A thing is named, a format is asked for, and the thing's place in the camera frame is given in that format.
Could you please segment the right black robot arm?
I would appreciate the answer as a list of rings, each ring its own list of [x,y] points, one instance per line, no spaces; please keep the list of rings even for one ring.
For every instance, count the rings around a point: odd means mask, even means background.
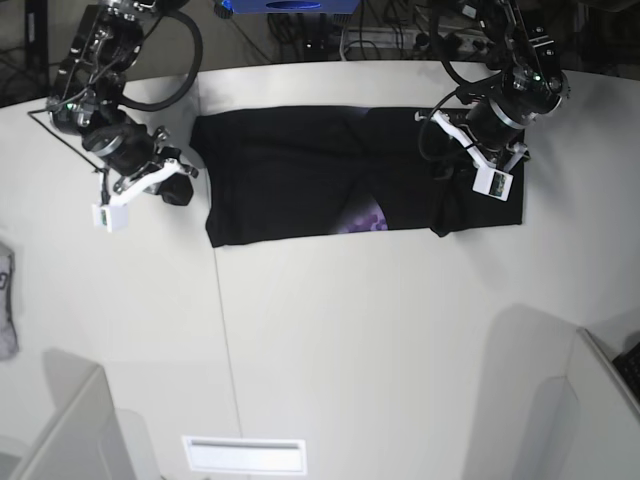
[[[180,1],[100,1],[85,9],[67,57],[61,62],[45,112],[61,133],[78,136],[85,151],[99,158],[102,174],[115,171],[118,194],[138,187],[174,206],[190,203],[192,179],[178,148],[164,145],[164,127],[154,132],[134,121],[128,110],[156,113],[180,101],[195,83],[203,58],[203,40],[194,20],[181,12]],[[170,18],[185,26],[193,40],[193,59],[186,78],[168,98],[145,103],[124,93],[126,72],[151,35],[147,19]]]

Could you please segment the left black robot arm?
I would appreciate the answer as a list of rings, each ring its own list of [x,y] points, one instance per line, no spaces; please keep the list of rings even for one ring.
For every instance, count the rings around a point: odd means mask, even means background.
[[[471,81],[454,69],[439,38],[440,20],[451,12],[474,21],[492,44],[485,66],[493,75]],[[553,113],[570,87],[541,10],[516,1],[435,1],[429,19],[432,48],[457,84],[454,96],[470,104],[462,126],[474,142],[499,151],[536,118]]]

